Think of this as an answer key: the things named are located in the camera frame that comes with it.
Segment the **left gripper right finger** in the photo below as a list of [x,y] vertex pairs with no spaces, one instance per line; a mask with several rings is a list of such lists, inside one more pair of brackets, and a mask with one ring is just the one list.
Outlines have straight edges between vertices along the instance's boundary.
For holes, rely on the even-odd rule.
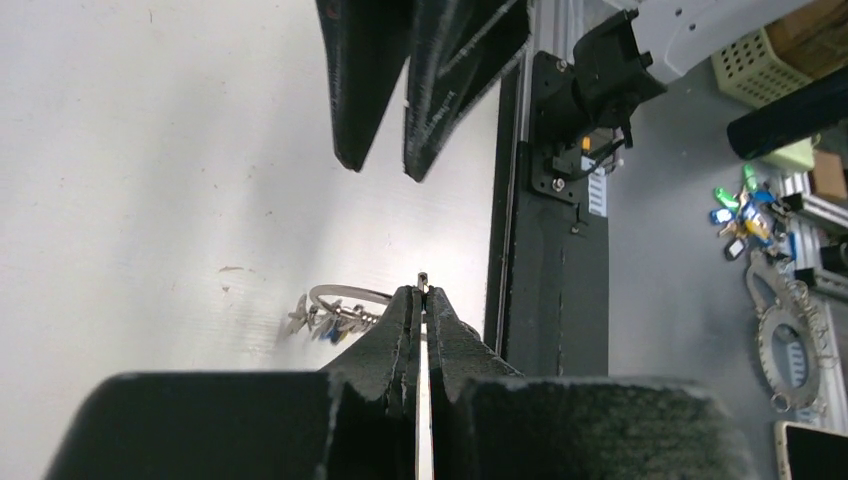
[[698,384],[528,377],[426,299],[434,473],[439,479],[752,479],[744,435]]

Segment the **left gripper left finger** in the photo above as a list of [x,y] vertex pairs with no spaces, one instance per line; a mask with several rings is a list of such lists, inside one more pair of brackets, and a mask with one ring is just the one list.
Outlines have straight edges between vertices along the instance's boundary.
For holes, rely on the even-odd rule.
[[135,372],[81,404],[50,479],[411,479],[413,326],[397,289],[380,322],[317,371]]

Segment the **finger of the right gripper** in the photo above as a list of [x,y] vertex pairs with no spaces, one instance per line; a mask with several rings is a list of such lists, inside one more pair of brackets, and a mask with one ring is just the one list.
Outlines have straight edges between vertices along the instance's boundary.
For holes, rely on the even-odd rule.
[[317,0],[332,138],[343,167],[361,171],[410,55],[413,7],[398,0]]
[[405,173],[422,182],[463,118],[520,60],[526,1],[415,1],[404,119]]

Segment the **keyring with keys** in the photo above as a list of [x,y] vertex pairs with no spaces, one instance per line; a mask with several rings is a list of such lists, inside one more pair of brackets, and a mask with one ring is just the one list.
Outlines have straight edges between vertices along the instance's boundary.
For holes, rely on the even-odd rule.
[[282,321],[276,343],[280,344],[306,329],[312,341],[337,345],[348,336],[369,335],[378,327],[385,312],[370,311],[368,304],[388,307],[393,296],[363,287],[344,284],[314,286],[297,300],[293,311]]

